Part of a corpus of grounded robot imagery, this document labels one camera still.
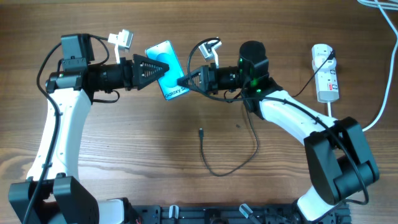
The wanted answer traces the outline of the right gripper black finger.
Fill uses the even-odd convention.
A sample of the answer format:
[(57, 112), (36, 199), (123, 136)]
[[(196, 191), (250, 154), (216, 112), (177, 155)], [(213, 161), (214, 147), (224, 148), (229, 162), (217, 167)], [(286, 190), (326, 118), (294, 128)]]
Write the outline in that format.
[(180, 78), (181, 82), (189, 82), (192, 80), (193, 82), (201, 82), (203, 80), (202, 76), (203, 67), (198, 67), (190, 72), (189, 75), (185, 75), (184, 77)]
[(202, 90), (201, 78), (193, 77), (189, 79), (188, 77), (182, 77), (177, 80), (177, 85), (182, 86), (184, 88), (189, 88), (190, 90), (197, 91)]

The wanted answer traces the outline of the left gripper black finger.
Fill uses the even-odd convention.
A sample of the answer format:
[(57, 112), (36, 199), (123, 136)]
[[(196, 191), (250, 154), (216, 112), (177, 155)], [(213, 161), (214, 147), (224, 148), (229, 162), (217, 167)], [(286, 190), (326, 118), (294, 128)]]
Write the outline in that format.
[(144, 87), (150, 85), (154, 81), (163, 77), (165, 72), (163, 70), (157, 71), (139, 71), (135, 77), (135, 87), (137, 90), (141, 90)]
[(169, 71), (167, 63), (153, 60), (142, 55), (133, 55), (133, 72), (138, 78), (159, 78)]

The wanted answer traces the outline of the teal screen Galaxy smartphone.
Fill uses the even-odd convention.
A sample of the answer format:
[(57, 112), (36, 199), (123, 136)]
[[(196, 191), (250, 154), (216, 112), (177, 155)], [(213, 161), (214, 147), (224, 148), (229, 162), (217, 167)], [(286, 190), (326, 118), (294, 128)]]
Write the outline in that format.
[(166, 63), (169, 66), (168, 72), (165, 72), (164, 76), (158, 79), (160, 89), (167, 101), (190, 91), (188, 88), (177, 84), (177, 80), (184, 77), (184, 72), (170, 40), (149, 47), (146, 49), (146, 55), (152, 60)]

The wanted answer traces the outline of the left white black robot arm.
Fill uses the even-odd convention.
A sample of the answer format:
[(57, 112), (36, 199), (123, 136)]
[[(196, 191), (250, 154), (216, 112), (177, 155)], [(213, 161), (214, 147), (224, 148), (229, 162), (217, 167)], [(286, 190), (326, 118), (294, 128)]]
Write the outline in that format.
[(134, 55), (95, 62), (92, 34), (64, 35), (56, 72), (39, 85), (47, 118), (26, 180), (12, 184), (8, 200), (22, 223), (142, 223), (127, 198), (98, 201), (82, 186), (78, 158), (86, 117), (97, 91), (141, 90), (164, 76), (166, 63)]

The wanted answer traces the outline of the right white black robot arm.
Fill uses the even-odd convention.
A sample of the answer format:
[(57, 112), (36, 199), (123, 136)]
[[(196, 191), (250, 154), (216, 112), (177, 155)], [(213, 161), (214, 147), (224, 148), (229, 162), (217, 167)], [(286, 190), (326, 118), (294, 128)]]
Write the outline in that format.
[(312, 185), (295, 201), (292, 222), (316, 223), (334, 215), (353, 194), (366, 193), (379, 180), (376, 160), (354, 118), (325, 116), (296, 101), (269, 75), (263, 43), (243, 43), (235, 67), (219, 66), (220, 43), (214, 37), (196, 44), (210, 64), (188, 70), (177, 83), (212, 100), (221, 90), (239, 91), (248, 113), (280, 126), (304, 146)]

